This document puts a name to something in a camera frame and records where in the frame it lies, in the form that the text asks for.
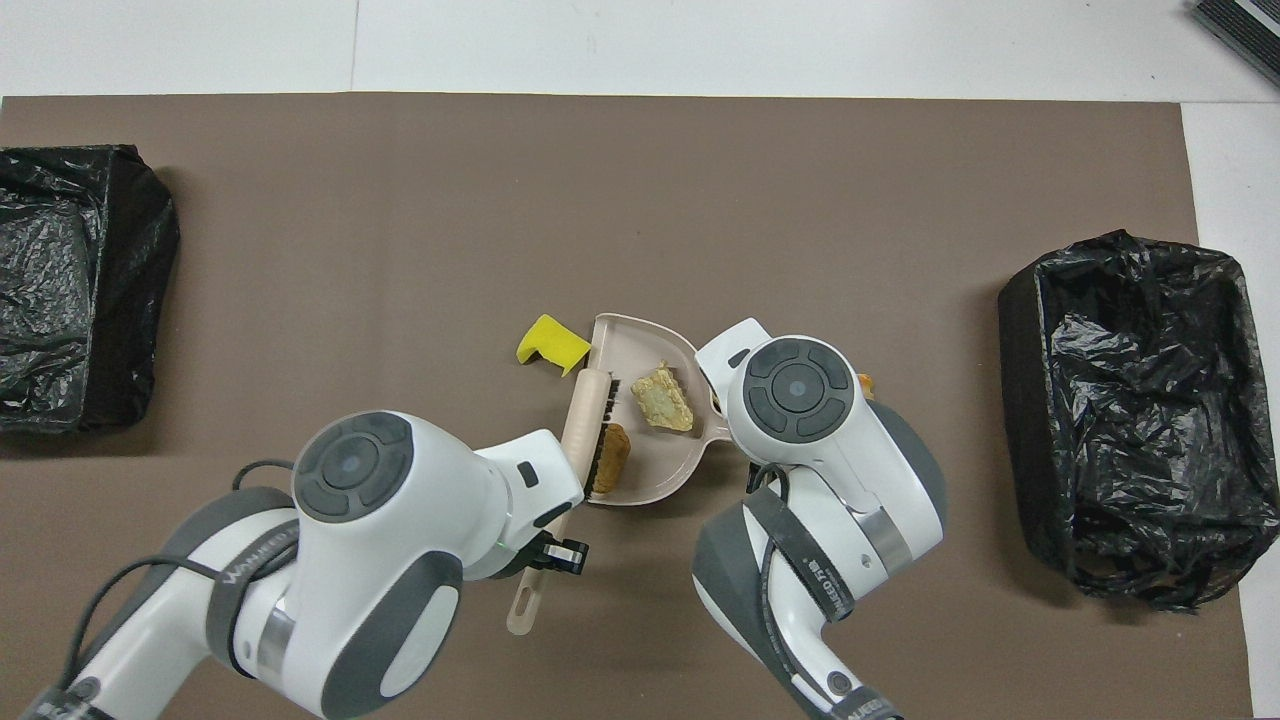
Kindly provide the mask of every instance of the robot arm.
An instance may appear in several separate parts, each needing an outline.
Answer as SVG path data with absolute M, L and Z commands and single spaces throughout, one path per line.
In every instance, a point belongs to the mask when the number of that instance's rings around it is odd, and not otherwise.
M 762 487 L 758 475 L 746 501 L 704 525 L 699 597 L 810 717 L 900 717 L 822 629 L 942 539 L 937 464 L 827 343 L 745 320 L 698 360 L 733 441 L 776 478 Z
M 248 488 L 197 511 L 22 720 L 150 720 L 212 655 L 330 720 L 372 712 L 430 667 L 463 580 L 580 571 L 541 528 L 582 489 L 547 430 L 472 452 L 410 415 L 365 413 L 302 451 L 291 498 Z

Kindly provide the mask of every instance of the brown surface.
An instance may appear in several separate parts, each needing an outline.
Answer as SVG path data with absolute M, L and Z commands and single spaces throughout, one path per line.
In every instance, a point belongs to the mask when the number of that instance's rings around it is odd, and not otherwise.
M 93 588 L 241 464 L 376 406 L 474 446 L 558 430 L 572 382 L 516 342 L 607 310 L 695 343 L 749 314 L 814 334 L 915 424 L 948 537 L 827 633 L 913 720 L 1249 712 L 1234 593 L 1198 618 L 1078 596 L 1024 550 L 1004 447 L 997 288 L 1117 227 L 1194 242 L 1176 106 L 10 97 L 0 142 L 134 142 L 183 227 L 148 418 L 0 446 L 0 716 L 56 674 Z M 744 466 L 713 446 L 666 501 L 575 515 L 588 571 L 529 637 L 503 626 L 513 580 L 468 584 L 435 669 L 376 717 L 800 717 L 687 574 Z M 168 714 L 302 716 L 212 664 Z

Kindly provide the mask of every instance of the black garbage bag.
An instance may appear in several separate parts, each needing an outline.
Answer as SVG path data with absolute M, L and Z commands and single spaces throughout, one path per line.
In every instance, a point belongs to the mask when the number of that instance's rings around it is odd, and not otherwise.
M 142 419 L 177 249 L 136 147 L 0 151 L 0 430 Z
M 1280 530 L 1266 382 L 1230 256 L 1116 231 L 1000 293 L 1023 536 L 1085 594 L 1194 611 Z

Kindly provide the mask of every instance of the white table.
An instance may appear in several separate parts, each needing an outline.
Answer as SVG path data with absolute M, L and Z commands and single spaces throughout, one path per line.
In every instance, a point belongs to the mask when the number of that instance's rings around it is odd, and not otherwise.
M 352 90 L 1181 102 L 1199 238 L 1244 265 L 1280 407 L 1280 90 L 1180 0 L 0 5 L 0 96 Z M 1276 598 L 1272 550 L 1240 585 L 1260 716 Z

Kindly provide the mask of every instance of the bread piece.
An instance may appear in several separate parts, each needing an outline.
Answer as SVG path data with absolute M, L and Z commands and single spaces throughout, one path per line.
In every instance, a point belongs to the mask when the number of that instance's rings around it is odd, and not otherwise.
M 685 392 L 680 389 L 666 360 L 657 370 L 631 383 L 631 395 L 640 404 L 640 411 L 649 425 L 681 433 L 694 429 L 694 411 L 689 409 Z
M 600 446 L 600 457 L 595 461 L 595 478 L 591 492 L 604 495 L 618 484 L 622 475 L 622 466 L 631 454 L 631 438 L 622 425 L 609 423 L 604 428 L 604 442 Z

